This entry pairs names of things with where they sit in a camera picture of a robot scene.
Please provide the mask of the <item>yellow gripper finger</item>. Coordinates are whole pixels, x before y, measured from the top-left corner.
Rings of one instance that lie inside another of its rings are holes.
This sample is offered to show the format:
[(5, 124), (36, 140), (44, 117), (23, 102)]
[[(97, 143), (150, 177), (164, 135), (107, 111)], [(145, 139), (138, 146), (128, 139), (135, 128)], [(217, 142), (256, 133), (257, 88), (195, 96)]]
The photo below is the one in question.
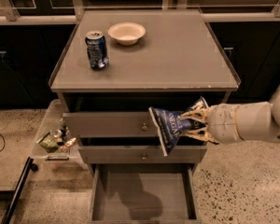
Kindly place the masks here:
[(211, 111), (212, 111), (211, 107), (191, 110), (181, 114), (180, 118), (192, 119), (195, 121), (199, 121), (200, 123), (206, 123), (209, 119)]
[(198, 130), (186, 130), (183, 132), (183, 134), (193, 139), (197, 139), (204, 142), (210, 142), (216, 145), (218, 144), (218, 140), (216, 140), (216, 138), (212, 134), (210, 134), (210, 132), (208, 132), (205, 128), (201, 128)]

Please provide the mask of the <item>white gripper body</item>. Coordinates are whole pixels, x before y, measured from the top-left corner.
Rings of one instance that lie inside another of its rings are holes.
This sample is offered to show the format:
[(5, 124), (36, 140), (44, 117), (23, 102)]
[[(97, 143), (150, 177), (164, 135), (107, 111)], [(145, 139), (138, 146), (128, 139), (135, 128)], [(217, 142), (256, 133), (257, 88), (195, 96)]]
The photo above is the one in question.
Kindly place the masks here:
[(207, 130), (214, 139), (222, 144), (231, 144), (241, 140), (236, 128), (236, 110), (238, 105), (212, 105), (207, 114)]

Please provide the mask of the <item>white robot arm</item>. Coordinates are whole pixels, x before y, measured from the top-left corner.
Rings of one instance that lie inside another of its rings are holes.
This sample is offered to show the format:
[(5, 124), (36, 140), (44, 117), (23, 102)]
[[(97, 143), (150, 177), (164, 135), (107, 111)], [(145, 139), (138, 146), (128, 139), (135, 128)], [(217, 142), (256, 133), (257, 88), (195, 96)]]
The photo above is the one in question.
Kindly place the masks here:
[(206, 125), (202, 134), (185, 131), (191, 138), (221, 144), (252, 140), (280, 143), (280, 84), (269, 102), (212, 105), (181, 117)]

